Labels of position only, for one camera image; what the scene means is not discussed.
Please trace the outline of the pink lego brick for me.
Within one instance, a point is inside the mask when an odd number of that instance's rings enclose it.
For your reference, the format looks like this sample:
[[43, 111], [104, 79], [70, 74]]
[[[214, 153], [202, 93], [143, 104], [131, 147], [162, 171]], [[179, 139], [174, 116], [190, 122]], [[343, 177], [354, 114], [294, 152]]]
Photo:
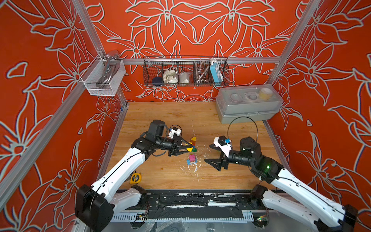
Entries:
[[190, 162], [196, 161], [196, 156], [194, 154], [188, 156]]

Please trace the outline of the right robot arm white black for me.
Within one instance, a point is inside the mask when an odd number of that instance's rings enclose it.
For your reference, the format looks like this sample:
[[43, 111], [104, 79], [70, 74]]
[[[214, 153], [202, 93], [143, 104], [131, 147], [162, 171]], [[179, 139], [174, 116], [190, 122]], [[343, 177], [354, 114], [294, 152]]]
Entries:
[[279, 162], [262, 155], [261, 147], [251, 137], [240, 140], [239, 151], [234, 151], [230, 139], [219, 136], [210, 145], [221, 152], [218, 159], [206, 159], [216, 170], [227, 169], [234, 163], [249, 167], [260, 181], [283, 190], [293, 200], [283, 198], [266, 187], [255, 185], [250, 193], [252, 207], [273, 209], [310, 227], [315, 232], [352, 232], [358, 210], [351, 205], [341, 205], [312, 189]]

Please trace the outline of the light blue lego plate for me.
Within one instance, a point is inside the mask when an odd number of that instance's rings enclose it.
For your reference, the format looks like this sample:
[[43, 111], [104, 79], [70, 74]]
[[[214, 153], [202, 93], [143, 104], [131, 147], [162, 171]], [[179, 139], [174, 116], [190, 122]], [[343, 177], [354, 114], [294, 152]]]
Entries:
[[198, 161], [197, 161], [197, 159], [195, 159], [195, 160], [193, 160], [193, 159], [192, 160], [187, 159], [186, 162], [187, 162], [188, 165], [193, 165], [193, 164], [196, 164]]

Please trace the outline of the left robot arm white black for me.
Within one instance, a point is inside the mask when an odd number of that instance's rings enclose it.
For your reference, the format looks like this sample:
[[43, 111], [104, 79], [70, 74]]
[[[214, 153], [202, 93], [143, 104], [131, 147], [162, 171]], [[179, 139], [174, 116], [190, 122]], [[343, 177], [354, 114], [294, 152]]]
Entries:
[[191, 152], [193, 145], [181, 136], [182, 130], [167, 127], [164, 121], [154, 120], [149, 129], [137, 138], [124, 157], [96, 182], [82, 185], [76, 193], [75, 216], [94, 232], [107, 227], [114, 214], [136, 206], [146, 191], [134, 186], [121, 194], [119, 187], [134, 171], [156, 151], [162, 150], [169, 156]]

